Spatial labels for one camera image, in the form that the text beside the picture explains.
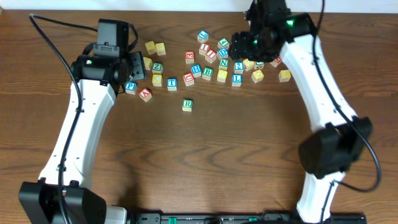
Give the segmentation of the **yellow O block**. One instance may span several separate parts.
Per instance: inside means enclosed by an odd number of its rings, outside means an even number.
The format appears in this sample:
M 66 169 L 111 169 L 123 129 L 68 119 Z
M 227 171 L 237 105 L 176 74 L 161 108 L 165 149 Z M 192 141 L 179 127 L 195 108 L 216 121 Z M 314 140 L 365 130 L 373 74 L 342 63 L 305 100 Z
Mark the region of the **yellow O block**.
M 221 83 L 226 82 L 226 78 L 228 76 L 228 72 L 226 70 L 219 69 L 217 74 L 217 81 Z
M 246 58 L 246 59 L 243 60 L 243 65 L 244 65 L 244 70 L 245 71 L 249 71 L 249 70 L 251 70 L 254 67 L 255 62 L 249 60 L 248 58 Z

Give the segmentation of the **blue T block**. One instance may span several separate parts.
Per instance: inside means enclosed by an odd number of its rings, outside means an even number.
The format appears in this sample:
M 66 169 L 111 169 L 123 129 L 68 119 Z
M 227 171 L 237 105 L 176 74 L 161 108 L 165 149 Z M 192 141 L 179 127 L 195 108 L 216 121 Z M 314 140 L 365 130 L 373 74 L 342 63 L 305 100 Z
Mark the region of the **blue T block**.
M 167 79 L 167 89 L 168 89 L 168 91 L 176 91 L 177 90 L 177 79 L 176 78 L 168 78 Z

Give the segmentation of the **green B block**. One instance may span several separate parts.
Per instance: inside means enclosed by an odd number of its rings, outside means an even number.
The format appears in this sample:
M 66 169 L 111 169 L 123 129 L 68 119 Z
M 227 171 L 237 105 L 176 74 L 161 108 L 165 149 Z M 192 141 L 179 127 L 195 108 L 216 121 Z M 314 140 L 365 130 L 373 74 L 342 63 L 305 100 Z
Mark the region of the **green B block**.
M 210 81 L 213 76 L 213 69 L 211 67 L 205 67 L 202 72 L 202 79 Z

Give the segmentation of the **blue H block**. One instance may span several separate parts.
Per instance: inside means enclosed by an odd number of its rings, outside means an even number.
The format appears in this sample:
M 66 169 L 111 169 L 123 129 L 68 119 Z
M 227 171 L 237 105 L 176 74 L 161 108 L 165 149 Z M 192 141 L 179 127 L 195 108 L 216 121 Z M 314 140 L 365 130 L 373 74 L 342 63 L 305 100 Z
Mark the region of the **blue H block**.
M 202 69 L 200 64 L 192 65 L 191 72 L 195 78 L 202 76 Z

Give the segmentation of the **green R block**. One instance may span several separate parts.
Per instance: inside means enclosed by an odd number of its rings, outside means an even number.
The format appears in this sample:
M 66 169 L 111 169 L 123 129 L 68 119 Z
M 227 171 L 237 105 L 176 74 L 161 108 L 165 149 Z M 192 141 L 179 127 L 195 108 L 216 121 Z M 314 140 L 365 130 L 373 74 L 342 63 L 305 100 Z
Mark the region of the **green R block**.
M 182 110 L 191 112 L 193 109 L 193 100 L 184 99 L 182 103 Z

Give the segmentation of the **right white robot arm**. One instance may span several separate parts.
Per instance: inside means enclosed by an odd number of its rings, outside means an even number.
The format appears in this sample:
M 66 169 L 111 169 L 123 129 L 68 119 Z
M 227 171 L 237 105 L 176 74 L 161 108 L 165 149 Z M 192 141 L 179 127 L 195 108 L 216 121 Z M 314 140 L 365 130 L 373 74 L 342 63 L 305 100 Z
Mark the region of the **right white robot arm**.
M 299 145 L 305 170 L 300 200 L 289 223 L 332 223 L 330 205 L 337 188 L 372 132 L 340 92 L 318 36 L 320 24 L 307 13 L 292 14 L 285 1 L 253 1 L 245 13 L 250 30 L 231 38 L 231 58 L 271 62 L 290 70 L 306 106 L 312 135 Z

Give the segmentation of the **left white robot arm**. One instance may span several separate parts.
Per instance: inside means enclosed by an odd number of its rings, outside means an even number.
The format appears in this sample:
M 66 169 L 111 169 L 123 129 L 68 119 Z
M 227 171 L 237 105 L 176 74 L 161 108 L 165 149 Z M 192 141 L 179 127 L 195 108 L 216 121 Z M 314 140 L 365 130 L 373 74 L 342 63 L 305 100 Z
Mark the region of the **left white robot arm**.
M 104 122 L 119 88 L 131 93 L 131 78 L 146 77 L 143 56 L 81 55 L 72 73 L 75 81 L 53 153 L 38 181 L 22 183 L 19 201 L 31 223 L 132 223 L 128 209 L 107 205 L 91 187 Z

